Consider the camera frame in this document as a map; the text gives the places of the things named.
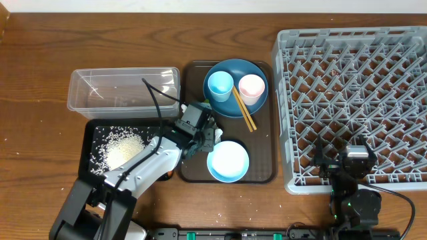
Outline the pile of rice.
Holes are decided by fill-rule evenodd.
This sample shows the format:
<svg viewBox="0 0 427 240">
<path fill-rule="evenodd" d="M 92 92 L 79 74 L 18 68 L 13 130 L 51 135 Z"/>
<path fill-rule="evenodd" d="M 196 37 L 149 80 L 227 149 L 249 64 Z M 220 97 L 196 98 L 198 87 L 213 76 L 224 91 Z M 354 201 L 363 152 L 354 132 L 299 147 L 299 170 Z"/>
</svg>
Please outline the pile of rice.
<svg viewBox="0 0 427 240">
<path fill-rule="evenodd" d="M 89 172 L 102 175 L 135 157 L 149 144 L 159 127 L 99 126 L 93 132 Z"/>
</svg>

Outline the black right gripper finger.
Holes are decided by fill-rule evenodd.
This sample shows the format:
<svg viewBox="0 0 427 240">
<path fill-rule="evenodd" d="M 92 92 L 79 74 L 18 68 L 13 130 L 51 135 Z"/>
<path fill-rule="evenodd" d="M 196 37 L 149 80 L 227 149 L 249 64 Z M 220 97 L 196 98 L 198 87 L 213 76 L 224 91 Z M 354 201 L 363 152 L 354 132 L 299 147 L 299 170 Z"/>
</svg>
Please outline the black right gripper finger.
<svg viewBox="0 0 427 240">
<path fill-rule="evenodd" d="M 368 153 L 368 158 L 369 159 L 375 159 L 376 158 L 376 154 L 375 152 L 372 150 L 371 146 L 368 144 L 365 136 L 360 135 L 359 136 L 359 140 L 362 142 L 363 146 L 365 146 L 366 151 Z"/>
<path fill-rule="evenodd" d="M 315 153 L 312 159 L 312 163 L 314 166 L 319 167 L 324 163 L 323 145 L 322 145 L 322 138 L 320 135 L 317 136 L 315 146 L 316 148 L 315 148 Z"/>
</svg>

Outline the white paper wrapper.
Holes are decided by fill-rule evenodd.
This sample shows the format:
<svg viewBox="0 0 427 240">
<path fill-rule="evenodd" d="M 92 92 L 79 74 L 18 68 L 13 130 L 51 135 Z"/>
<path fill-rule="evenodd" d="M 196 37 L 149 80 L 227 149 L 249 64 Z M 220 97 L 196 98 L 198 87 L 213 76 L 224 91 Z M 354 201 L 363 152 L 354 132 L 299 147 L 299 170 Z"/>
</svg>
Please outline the white paper wrapper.
<svg viewBox="0 0 427 240">
<path fill-rule="evenodd" d="M 189 104 L 181 104 L 182 113 L 184 113 L 188 105 Z M 206 127 L 214 128 L 215 144 L 218 144 L 221 141 L 221 136 L 223 134 L 223 131 L 217 126 L 216 120 L 213 117 L 213 112 L 209 119 L 209 123 L 206 125 Z"/>
</svg>

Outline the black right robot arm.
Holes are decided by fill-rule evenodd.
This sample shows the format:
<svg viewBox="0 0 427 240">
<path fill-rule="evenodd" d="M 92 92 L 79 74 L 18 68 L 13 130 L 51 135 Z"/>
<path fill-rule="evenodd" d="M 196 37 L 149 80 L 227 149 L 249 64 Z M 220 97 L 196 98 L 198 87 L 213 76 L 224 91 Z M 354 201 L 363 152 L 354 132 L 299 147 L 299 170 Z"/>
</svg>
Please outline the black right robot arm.
<svg viewBox="0 0 427 240">
<path fill-rule="evenodd" d="M 347 145 L 334 159 L 327 158 L 322 138 L 316 139 L 312 165 L 319 168 L 319 177 L 330 180 L 330 212 L 336 222 L 325 237 L 328 239 L 372 239 L 371 228 L 378 224 L 381 195 L 361 189 L 358 180 L 373 168 L 377 156 L 363 136 L 360 145 Z"/>
</svg>

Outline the light blue bowl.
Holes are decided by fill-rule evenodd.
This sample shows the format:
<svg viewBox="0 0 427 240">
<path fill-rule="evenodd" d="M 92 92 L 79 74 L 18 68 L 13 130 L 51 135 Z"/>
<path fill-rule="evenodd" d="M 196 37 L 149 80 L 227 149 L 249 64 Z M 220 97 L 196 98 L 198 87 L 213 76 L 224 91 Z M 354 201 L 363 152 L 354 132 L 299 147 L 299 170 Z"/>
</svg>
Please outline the light blue bowl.
<svg viewBox="0 0 427 240">
<path fill-rule="evenodd" d="M 222 183 L 235 183 L 248 172 L 250 165 L 246 149 L 235 141 L 216 144 L 207 155 L 207 169 L 211 176 Z"/>
</svg>

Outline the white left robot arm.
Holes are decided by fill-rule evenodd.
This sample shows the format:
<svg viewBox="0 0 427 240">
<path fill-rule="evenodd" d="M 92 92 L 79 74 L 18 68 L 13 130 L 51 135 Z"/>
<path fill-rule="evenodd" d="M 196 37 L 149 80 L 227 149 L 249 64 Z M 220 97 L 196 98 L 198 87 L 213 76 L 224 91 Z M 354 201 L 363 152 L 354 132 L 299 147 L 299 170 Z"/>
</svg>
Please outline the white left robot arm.
<svg viewBox="0 0 427 240">
<path fill-rule="evenodd" d="M 211 152 L 220 142 L 216 126 L 198 131 L 199 140 L 185 142 L 177 128 L 155 136 L 135 157 L 118 168 L 94 176 L 79 174 L 49 232 L 50 239 L 136 239 L 142 227 L 130 229 L 137 199 L 162 175 L 198 151 Z"/>
</svg>

